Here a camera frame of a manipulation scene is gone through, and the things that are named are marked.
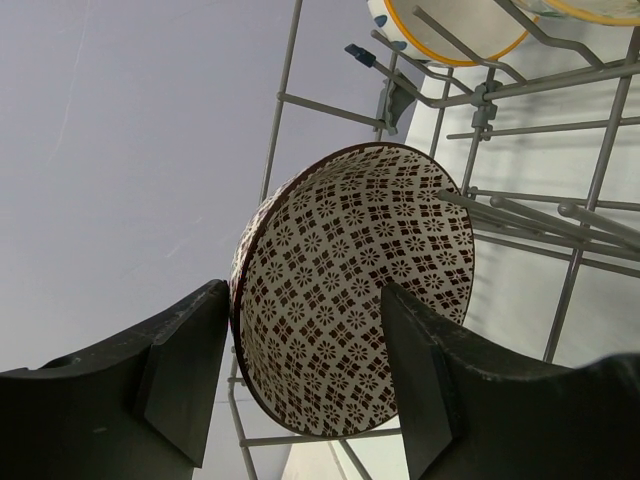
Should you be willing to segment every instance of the rack tine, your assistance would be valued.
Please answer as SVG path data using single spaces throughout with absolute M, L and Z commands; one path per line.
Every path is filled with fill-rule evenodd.
M 537 220 L 523 218 L 519 215 L 514 215 L 513 213 L 504 212 L 498 210 L 497 208 L 492 208 L 489 205 L 476 202 L 475 200 L 471 200 L 468 197 L 464 197 L 456 193 L 451 193 L 446 190 L 440 190 L 438 192 L 438 198 L 440 200 L 455 203 L 456 205 L 465 207 L 471 211 L 472 219 L 475 216 L 478 220 L 497 226 L 498 228 L 504 228 L 507 226 L 514 227 L 518 230 L 528 232 L 529 234 L 532 234 L 534 236 L 540 235 L 545 232 L 558 232 L 558 229 L 554 229 L 552 226 L 546 225 L 545 223 L 539 222 Z
M 620 258 L 623 260 L 631 260 L 633 262 L 640 262 L 640 254 L 628 248 L 614 247 L 612 245 L 605 245 L 602 243 L 594 242 L 580 242 L 566 237 L 558 237 L 557 235 L 534 235 L 530 232 L 522 229 L 508 228 L 508 227 L 494 227 L 489 224 L 474 225 L 475 230 L 482 230 L 483 232 L 495 233 L 498 235 L 504 235 L 507 237 L 520 238 L 522 240 L 534 241 L 543 243 L 546 245 L 555 245 L 557 247 L 579 249 L 585 252 L 595 253 L 597 255 L 605 255 L 607 257 Z
M 586 205 L 587 200 L 584 198 L 575 197 L 559 197 L 554 195 L 536 195 L 532 193 L 516 193 L 516 192 L 501 192 L 498 190 L 481 190 L 478 187 L 471 187 L 469 189 L 469 196 L 472 198 L 475 196 L 481 197 L 493 197 L 499 195 L 504 198 L 510 198 L 512 200 L 525 200 L 527 202 L 543 202 L 543 203 L 575 203 L 576 205 Z M 624 210 L 626 212 L 640 212 L 639 203 L 631 202 L 614 202 L 612 200 L 598 200 L 596 204 L 598 208 L 608 208 L 612 210 Z
M 379 31 L 372 30 L 371 31 L 371 36 L 375 40 L 377 40 L 381 44 L 383 44 L 385 47 L 387 47 L 389 50 L 391 50 L 392 52 L 396 53 L 399 57 L 403 58 L 407 63 L 409 63 L 410 65 L 412 65 L 415 68 L 417 68 L 418 70 L 420 70 L 427 77 L 433 78 L 434 80 L 439 80 L 441 82 L 451 83 L 451 84 L 455 85 L 456 87 L 458 87 L 462 92 L 467 93 L 469 95 L 471 95 L 473 93 L 473 90 L 471 90 L 469 87 L 467 87 L 464 83 L 462 83 L 457 78 L 449 77 L 447 75 L 442 75 L 441 73 L 432 72 L 429 69 L 429 67 L 427 67 L 426 65 L 423 65 L 422 63 L 418 62 L 417 60 L 414 60 L 413 58 L 411 58 L 406 53 L 400 51 L 389 40 L 387 40 L 385 38 L 385 36 L 382 35 Z
M 505 85 L 496 89 L 495 92 L 489 92 L 484 95 L 487 101 L 499 100 L 502 98 L 518 97 L 520 95 L 531 95 L 534 93 L 550 92 L 561 88 L 577 87 L 578 85 L 587 85 L 589 83 L 604 82 L 617 78 L 632 77 L 640 73 L 640 63 L 625 64 L 617 67 L 608 67 L 604 70 L 586 71 L 585 73 L 577 73 L 575 75 L 563 75 L 546 81 L 529 82 L 527 85 Z M 440 101 L 436 104 L 437 108 L 456 107 L 458 105 L 467 105 L 471 103 L 469 95 L 456 95 L 449 97 L 446 101 Z
M 541 125 L 538 127 L 506 128 L 504 130 L 490 130 L 482 133 L 482 138 L 509 137 L 511 135 L 529 135 L 532 133 L 556 133 L 556 132 L 576 132 L 579 130 L 592 130 L 595 128 L 606 128 L 609 120 L 593 120 L 588 122 L 558 123 L 556 125 Z M 627 117 L 620 121 L 621 127 L 640 125 L 640 117 Z M 452 133 L 447 135 L 447 140 L 463 140 L 473 138 L 473 132 Z
M 341 108 L 332 107 L 331 105 L 325 105 L 323 103 L 315 102 L 307 98 L 298 97 L 289 93 L 279 92 L 276 94 L 278 102 L 290 103 L 292 105 L 298 105 L 299 107 L 309 108 L 316 112 L 326 113 L 333 115 L 334 117 L 344 118 L 345 120 L 351 120 L 352 122 L 362 123 L 363 125 L 370 125 L 373 128 L 386 129 L 387 126 L 382 120 L 360 115 L 359 113 L 349 112 Z
M 447 77 L 453 78 L 453 68 L 449 67 L 447 69 Z M 444 88 L 442 89 L 442 98 L 449 98 L 449 91 L 451 90 L 451 84 L 445 83 Z M 438 143 L 440 142 L 440 134 L 442 133 L 442 123 L 444 122 L 444 114 L 446 112 L 446 108 L 441 108 L 438 110 L 438 117 L 436 118 L 436 124 L 433 129 L 433 136 L 431 137 L 431 148 L 429 149 L 429 156 L 434 158 L 436 156 L 436 152 L 438 151 Z
M 573 237 L 582 241 L 598 240 L 622 247 L 628 246 L 621 238 L 611 235 L 610 233 L 590 230 L 588 228 L 574 225 L 565 220 L 540 212 L 535 208 L 527 207 L 518 202 L 514 202 L 513 200 L 507 200 L 504 197 L 493 196 L 489 202 L 492 207 L 504 209 L 517 215 L 522 215 L 523 217 L 541 222 L 548 226 L 548 231 L 552 232 L 551 229 L 556 230 L 558 235 L 562 235 L 564 237 Z
M 598 70 L 606 68 L 604 62 L 598 58 L 598 56 L 591 51 L 584 43 L 576 42 L 573 40 L 564 40 L 561 38 L 550 37 L 540 27 L 538 27 L 533 20 L 516 7 L 510 0 L 493 0 L 496 2 L 505 12 L 513 17 L 513 19 L 526 28 L 536 40 L 548 47 L 562 48 L 564 50 L 573 50 L 584 58 L 591 66 Z
M 434 104 L 437 101 L 436 99 L 425 97 L 424 95 L 422 95 L 422 93 L 420 93 L 420 91 L 414 85 L 412 85 L 401 76 L 396 75 L 394 72 L 378 62 L 376 60 L 376 56 L 373 53 L 369 52 L 367 49 L 359 47 L 352 43 L 351 45 L 345 47 L 344 50 L 348 54 L 352 55 L 360 63 L 362 63 L 365 67 L 375 68 L 376 70 L 378 70 L 389 80 L 406 90 L 416 100 L 424 103 L 429 108 L 434 108 Z
M 389 59 L 389 70 L 391 70 L 391 71 L 395 70 L 397 64 L 398 64 L 398 54 L 393 52 L 393 53 L 391 53 L 391 58 Z M 384 87 L 384 93 L 383 93 L 384 97 L 382 97 L 382 101 L 381 101 L 381 105 L 380 105 L 380 108 L 382 109 L 382 112 L 384 112 L 389 107 L 389 105 L 388 105 L 389 95 L 390 95 L 390 93 L 392 91 L 392 87 L 393 87 L 393 83 L 391 83 L 391 82 L 387 82 L 386 86 Z M 376 142 L 381 141 L 382 140 L 382 134 L 385 132 L 385 129 L 383 129 L 383 128 L 375 128 L 374 131 L 376 132 L 375 141 Z
M 621 237 L 627 245 L 640 249 L 640 232 L 633 228 L 579 207 L 575 203 L 561 203 L 558 205 L 558 213 L 563 217 L 574 218 L 592 227 L 617 235 Z
M 471 48 L 469 48 L 464 42 L 462 42 L 458 37 L 456 37 L 449 30 L 444 28 L 440 23 L 436 21 L 435 18 L 430 16 L 427 12 L 425 12 L 422 8 L 416 6 L 413 8 L 413 14 L 422 20 L 424 23 L 429 25 L 433 30 L 435 30 L 440 36 L 446 39 L 449 43 L 455 46 L 458 50 L 464 53 L 467 57 L 469 57 L 474 62 L 484 65 L 485 67 L 496 68 L 498 70 L 502 70 L 511 78 L 513 78 L 520 85 L 526 85 L 527 79 L 518 73 L 518 71 L 513 68 L 511 65 L 499 62 L 496 60 L 487 60 L 482 58 L 476 52 L 474 52 Z
M 476 240 L 481 240 L 483 242 L 493 243 L 495 245 L 501 245 L 503 247 L 514 248 L 516 250 L 522 250 L 523 252 L 535 253 L 538 255 L 543 255 L 545 257 L 557 258 L 558 260 L 568 261 L 571 259 L 571 255 L 568 255 L 566 253 L 560 253 L 554 250 L 548 250 L 546 248 L 534 247 L 532 245 L 527 245 L 524 243 L 512 242 L 510 240 L 504 240 L 498 237 L 490 237 L 478 233 L 475 233 L 474 237 Z M 626 275 L 628 277 L 640 278 L 640 270 L 622 267 L 613 263 L 599 262 L 597 260 L 590 260 L 585 258 L 582 260 L 582 264 L 587 267 L 597 268 L 599 270 L 605 270 L 607 272 L 619 273 L 620 275 Z

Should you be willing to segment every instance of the plate with yellow rim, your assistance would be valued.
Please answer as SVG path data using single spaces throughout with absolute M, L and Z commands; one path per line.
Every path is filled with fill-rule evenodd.
M 557 18 L 561 20 L 577 20 L 555 8 L 550 7 L 544 0 L 511 0 L 516 7 L 527 12 L 535 13 L 544 18 Z
M 528 33 L 494 0 L 368 0 L 367 4 L 383 35 L 397 49 L 420 61 L 450 66 L 476 65 L 414 16 L 416 6 L 478 55 L 491 60 L 509 53 Z
M 584 20 L 620 27 L 640 26 L 638 0 L 545 0 L 553 9 Z

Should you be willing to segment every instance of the bowl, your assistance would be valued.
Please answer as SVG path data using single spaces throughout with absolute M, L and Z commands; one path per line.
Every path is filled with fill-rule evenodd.
M 285 183 L 249 222 L 231 325 L 247 387 L 280 425 L 341 438 L 396 414 L 379 305 L 388 282 L 462 323 L 473 235 L 442 189 L 458 192 L 424 153 L 356 145 Z
M 420 61 L 434 60 L 451 66 L 476 65 L 414 16 L 412 12 L 416 6 L 478 55 L 491 60 L 509 53 L 528 33 L 493 0 L 368 0 L 367 4 L 387 39 L 403 53 Z

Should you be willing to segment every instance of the yellow rim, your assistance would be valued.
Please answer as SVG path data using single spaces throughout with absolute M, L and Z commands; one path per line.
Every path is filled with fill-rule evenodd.
M 398 26 L 398 28 L 400 29 L 402 34 L 407 38 L 407 40 L 409 40 L 414 47 L 416 47 L 418 50 L 424 53 L 427 57 L 437 60 L 438 62 L 446 63 L 448 65 L 454 65 L 456 67 L 473 67 L 474 65 L 477 65 L 476 62 L 472 62 L 471 60 L 464 61 L 464 60 L 455 60 L 453 58 L 443 57 L 442 55 L 438 55 L 433 50 L 430 50 L 427 47 L 425 47 L 422 43 L 420 43 L 420 41 L 416 37 L 414 37 L 411 34 L 411 32 L 404 25 L 404 23 L 402 23 L 402 21 L 400 20 L 400 17 L 396 13 L 396 10 L 391 4 L 391 2 L 392 0 L 384 0 L 384 4 L 386 5 L 387 10 L 389 10 L 389 13 L 391 14 L 391 18 L 393 19 L 394 23 Z M 520 38 L 518 38 L 515 42 L 513 42 L 511 45 L 509 45 L 500 53 L 497 53 L 496 55 L 489 57 L 489 60 L 497 60 L 500 57 L 504 57 L 507 53 L 509 53 L 514 48 L 516 48 L 520 44 L 520 42 L 522 42 L 526 38 L 528 34 L 529 32 L 525 29 L 524 33 L 520 36 Z
M 602 25 L 615 25 L 620 27 L 637 27 L 640 26 L 640 18 L 611 18 L 596 15 L 580 8 L 567 5 L 562 0 L 545 0 L 551 7 L 559 10 L 567 15 L 584 20 L 585 22 L 601 23 Z

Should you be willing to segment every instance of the bowl rim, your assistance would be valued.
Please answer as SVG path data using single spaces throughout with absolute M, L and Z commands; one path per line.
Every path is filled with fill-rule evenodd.
M 456 59 L 453 59 L 453 58 L 447 58 L 445 56 L 442 56 L 442 55 L 436 53 L 435 51 L 431 50 L 430 48 L 427 48 L 422 42 L 420 42 L 420 40 L 418 40 L 411 33 L 411 31 L 406 27 L 404 22 L 402 20 L 400 20 L 400 16 L 398 15 L 398 12 L 396 11 L 395 7 L 393 6 L 393 0 L 384 0 L 384 4 L 387 7 L 387 10 L 389 11 L 389 14 L 391 15 L 391 18 L 393 19 L 394 23 L 396 24 L 396 26 L 398 27 L 398 29 L 400 30 L 402 35 L 404 35 L 407 38 L 407 40 L 409 40 L 409 42 L 411 42 L 411 45 L 413 45 L 415 48 L 417 48 L 421 53 L 423 53 L 427 57 L 430 57 L 430 58 L 432 58 L 434 60 L 437 60 L 438 62 L 442 62 L 442 63 L 448 64 L 448 65 L 453 65 L 455 67 L 474 67 L 474 66 L 478 65 L 478 63 L 474 62 L 473 60 L 456 60 Z M 537 23 L 538 19 L 539 19 L 539 17 L 536 16 L 536 17 L 534 17 L 533 21 Z M 522 35 L 520 35 L 520 37 L 518 37 L 518 39 L 515 42 L 513 42 L 511 45 L 509 45 L 507 48 L 505 48 L 501 52 L 496 53 L 495 55 L 492 55 L 491 57 L 487 58 L 487 60 L 498 60 L 501 57 L 504 57 L 509 52 L 511 52 L 518 45 L 520 45 L 522 43 L 522 41 L 525 38 L 527 38 L 527 35 L 529 35 L 529 30 L 527 30 L 524 27 L 522 27 L 522 28 L 523 28 L 524 32 L 522 33 Z
M 244 351 L 243 351 L 243 348 L 242 348 L 242 337 L 241 337 L 241 332 L 240 332 L 240 326 L 241 326 L 241 321 L 240 321 L 240 311 L 241 311 L 241 309 L 240 309 L 240 306 L 242 304 L 242 297 L 243 297 L 243 294 L 244 294 L 244 285 L 245 285 L 245 282 L 246 282 L 246 272 L 247 272 L 247 270 L 249 268 L 249 264 L 251 263 L 251 259 L 252 259 L 253 255 L 255 254 L 258 240 L 260 239 L 260 237 L 266 231 L 266 228 L 267 228 L 267 225 L 269 223 L 269 220 L 273 217 L 273 215 L 275 213 L 275 209 L 281 203 L 281 199 L 284 198 L 285 196 L 287 196 L 289 193 L 291 193 L 295 188 L 297 188 L 298 185 L 301 182 L 303 182 L 305 179 L 307 179 L 309 177 L 309 175 L 313 174 L 316 170 L 319 170 L 320 168 L 324 167 L 327 163 L 331 162 L 336 157 L 339 157 L 339 156 L 342 156 L 344 154 L 351 153 L 351 152 L 361 153 L 365 149 L 368 149 L 368 148 L 371 148 L 371 147 L 401 148 L 401 149 L 404 149 L 404 150 L 409 150 L 409 151 L 411 151 L 413 153 L 417 153 L 417 154 L 419 154 L 419 155 L 421 155 L 423 157 L 426 157 L 431 162 L 433 162 L 433 164 L 436 165 L 442 171 L 442 173 L 444 175 L 447 176 L 447 178 L 453 184 L 453 186 L 458 191 L 458 193 L 460 193 L 460 189 L 458 188 L 457 184 L 455 183 L 455 181 L 453 180 L 453 178 L 451 177 L 449 172 L 447 172 L 442 167 L 442 165 L 440 165 L 436 160 L 434 160 L 428 154 L 422 152 L 421 150 L 418 150 L 417 148 L 410 147 L 410 146 L 404 145 L 402 143 L 394 143 L 394 142 L 366 142 L 366 143 L 360 143 L 360 144 L 351 145 L 349 147 L 342 148 L 342 149 L 338 150 L 337 152 L 334 152 L 334 153 L 324 157 L 323 159 L 321 159 L 320 161 L 316 162 L 315 164 L 307 167 L 305 170 L 303 170 L 301 173 L 299 173 L 297 176 L 295 176 L 293 181 L 291 181 L 284 189 L 282 189 L 281 192 L 278 193 L 278 197 L 276 199 L 274 199 L 274 202 L 271 205 L 271 207 L 269 208 L 267 214 L 260 220 L 260 222 L 256 226 L 256 228 L 254 230 L 254 233 L 253 233 L 253 237 L 251 238 L 251 242 L 247 246 L 246 253 L 245 253 L 244 258 L 242 260 L 242 268 L 238 271 L 238 274 L 237 274 L 239 278 L 237 279 L 236 288 L 235 288 L 235 290 L 233 292 L 233 297 L 231 298 L 231 309 L 230 310 L 231 310 L 231 315 L 232 315 L 233 320 L 230 322 L 230 324 L 231 324 L 230 327 L 231 327 L 231 334 L 233 336 L 233 343 L 234 343 L 234 346 L 235 346 L 235 356 L 236 356 L 236 360 L 238 362 L 238 367 L 240 368 L 240 372 L 242 373 L 242 378 L 244 379 L 245 384 L 246 384 L 247 388 L 249 389 L 249 392 L 251 393 L 253 399 L 258 404 L 258 406 L 260 406 L 261 410 L 264 413 L 266 413 L 267 416 L 269 416 L 278 425 L 282 426 L 283 428 L 285 428 L 285 429 L 287 429 L 287 430 L 289 430 L 291 432 L 299 434 L 299 435 L 306 435 L 306 436 L 309 436 L 309 437 L 331 439 L 331 440 L 340 440 L 340 439 L 350 438 L 350 437 L 353 437 L 354 435 L 359 435 L 359 434 L 366 433 L 368 431 L 374 430 L 376 428 L 379 428 L 381 425 L 384 425 L 385 423 L 387 423 L 390 420 L 392 420 L 393 418 L 395 418 L 397 416 L 397 413 L 394 414 L 394 415 L 390 415 L 388 418 L 385 418 L 383 421 L 381 421 L 380 423 L 378 423 L 377 425 L 375 425 L 373 427 L 370 427 L 370 428 L 367 428 L 367 429 L 363 429 L 362 431 L 359 431 L 357 433 L 349 433 L 349 434 L 336 435 L 336 436 L 317 435 L 317 434 L 311 434 L 311 433 L 308 433 L 308 432 L 304 432 L 302 430 L 294 428 L 292 425 L 288 425 L 285 421 L 283 421 L 282 418 L 278 417 L 275 414 L 275 412 L 273 412 L 272 409 L 269 408 L 265 404 L 265 402 L 262 399 L 262 396 L 256 390 L 256 388 L 255 388 L 255 386 L 253 384 L 253 379 L 248 373 L 247 365 L 246 365 L 245 358 L 244 358 Z M 464 208 L 464 210 L 467 212 L 467 217 L 469 217 L 468 210 L 466 208 Z M 474 235 L 474 232 L 473 232 L 473 228 L 470 229 L 470 233 L 471 233 L 471 238 L 472 238 L 471 252 L 472 252 L 472 256 L 473 256 L 473 263 L 472 263 L 472 267 L 471 268 L 472 268 L 473 276 L 471 277 L 471 285 L 470 285 L 470 288 L 469 288 L 469 294 L 468 294 L 468 297 L 467 297 L 467 303 L 466 303 L 465 309 L 464 309 L 465 316 L 466 316 L 466 314 L 467 314 L 467 312 L 469 310 L 469 304 L 471 303 L 471 295 L 473 293 L 473 285 L 474 285 L 474 280 L 475 280 L 475 265 L 476 265 L 475 235 Z
M 636 18 L 612 18 L 603 17 L 595 13 L 591 13 L 587 10 L 583 10 L 578 7 L 568 5 L 564 0 L 544 0 L 553 8 L 560 10 L 562 13 L 566 13 L 574 18 L 583 20 L 585 22 L 599 23 L 601 25 L 609 25 L 616 27 L 637 27 L 640 26 L 640 17 Z

